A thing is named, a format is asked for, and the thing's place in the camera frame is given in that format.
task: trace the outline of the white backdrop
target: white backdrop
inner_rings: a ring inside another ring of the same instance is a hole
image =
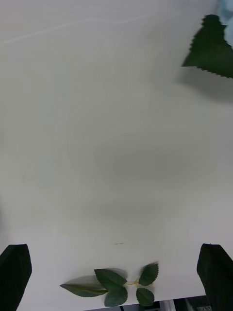
[[[59,285],[156,260],[156,300],[204,294],[201,244],[233,256],[233,80],[180,67],[215,7],[0,1],[0,251],[33,263],[18,311],[101,308]]]

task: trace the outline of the green leaf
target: green leaf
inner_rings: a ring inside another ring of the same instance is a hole
[[[137,301],[143,307],[150,307],[154,303],[154,294],[146,288],[138,288],[136,296]]]
[[[95,269],[97,280],[109,291],[118,290],[127,280],[118,273],[108,269]]]
[[[233,50],[224,40],[224,29],[225,26],[220,23],[218,16],[205,16],[202,28],[194,36],[183,67],[197,67],[233,78]]]
[[[119,288],[117,291],[109,292],[105,298],[104,305],[106,307],[116,307],[126,302],[128,293],[125,287]]]
[[[89,286],[82,286],[79,284],[62,284],[62,288],[80,297],[96,297],[107,293],[107,290],[99,290]]]
[[[9,245],[0,256],[0,310],[16,311],[31,273],[27,244]]]
[[[144,267],[141,277],[138,281],[142,286],[148,286],[152,284],[158,277],[159,266],[157,263],[151,263]]]

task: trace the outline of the artificial leaf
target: artificial leaf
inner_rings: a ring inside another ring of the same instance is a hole
[[[142,286],[148,286],[152,284],[158,277],[159,266],[157,263],[151,263],[144,267],[141,277],[138,281]]]
[[[127,280],[118,273],[108,269],[95,269],[97,280],[109,291],[118,290]]]
[[[96,297],[107,293],[107,290],[95,289],[90,286],[82,286],[79,284],[62,284],[62,288],[80,297]]]
[[[16,311],[31,273],[27,244],[9,245],[0,256],[0,310]]]
[[[126,302],[128,293],[125,287],[120,287],[117,291],[109,292],[105,298],[106,307],[116,307]]]
[[[224,40],[224,29],[218,16],[207,15],[194,36],[183,67],[197,67],[233,78],[233,50]]]
[[[138,288],[136,296],[137,301],[143,307],[150,307],[154,303],[154,294],[146,288]]]

